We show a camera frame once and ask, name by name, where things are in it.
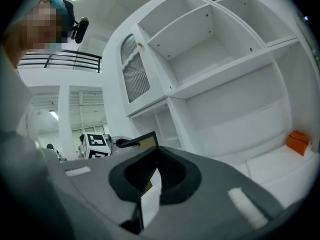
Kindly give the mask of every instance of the gray panel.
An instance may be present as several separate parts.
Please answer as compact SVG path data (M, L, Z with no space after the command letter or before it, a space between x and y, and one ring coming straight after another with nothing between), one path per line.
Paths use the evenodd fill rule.
M130 54L134 52L134 50L137 47L137 42L135 39L135 36L133 34L130 34L126 37L126 39L123 41L121 46L121 63L125 63L126 59L129 58Z
M241 187L270 220L283 211L269 192L232 166L179 149L159 149L173 152L197 165L202 180L197 191L185 202L161 205L140 236L166 240L232 240L254 232L228 196L233 188Z
M82 196L91 206L115 223L121 224L131 219L136 204L122 201L118 198L110 186L108 176L113 167L131 157L139 155L144 150L137 149L122 153L121 155L106 156L99 159L67 161L59 164L59 166L63 171L89 167L90 172L71 176L68 180L81 192Z
M145 67L139 53L124 68L123 77L129 103L133 102L150 89Z

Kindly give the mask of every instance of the railing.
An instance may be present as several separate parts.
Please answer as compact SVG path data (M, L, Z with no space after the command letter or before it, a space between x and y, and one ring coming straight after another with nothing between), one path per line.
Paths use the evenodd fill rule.
M44 68L47 68L49 65L55 65L59 68L61 66L72 67L73 70L83 68L100 73L101 59L101 56L75 50L45 50L43 53L27 53L21 59L18 68L22 69L30 65L44 65Z

